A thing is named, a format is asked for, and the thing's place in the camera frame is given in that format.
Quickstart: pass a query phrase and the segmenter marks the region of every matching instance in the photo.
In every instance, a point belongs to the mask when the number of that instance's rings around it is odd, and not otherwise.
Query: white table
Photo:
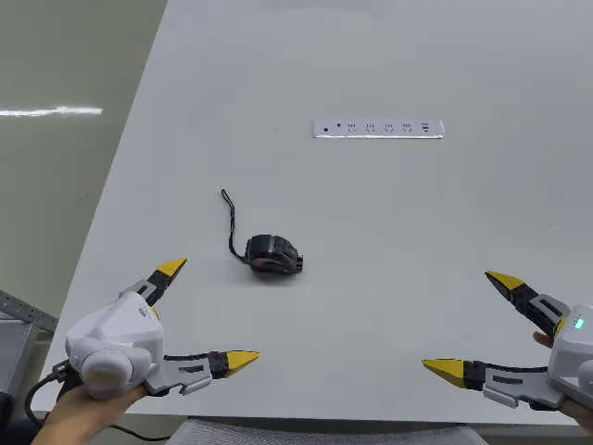
[[[261,358],[133,413],[568,422],[455,389],[420,360],[546,363],[484,269],[589,298],[592,13],[585,1],[170,1],[45,370],[77,319],[186,255],[158,304],[167,352]],[[313,139],[312,120],[332,117],[441,118],[446,137]],[[237,246],[285,235],[303,274],[261,281],[230,255],[223,186]]]

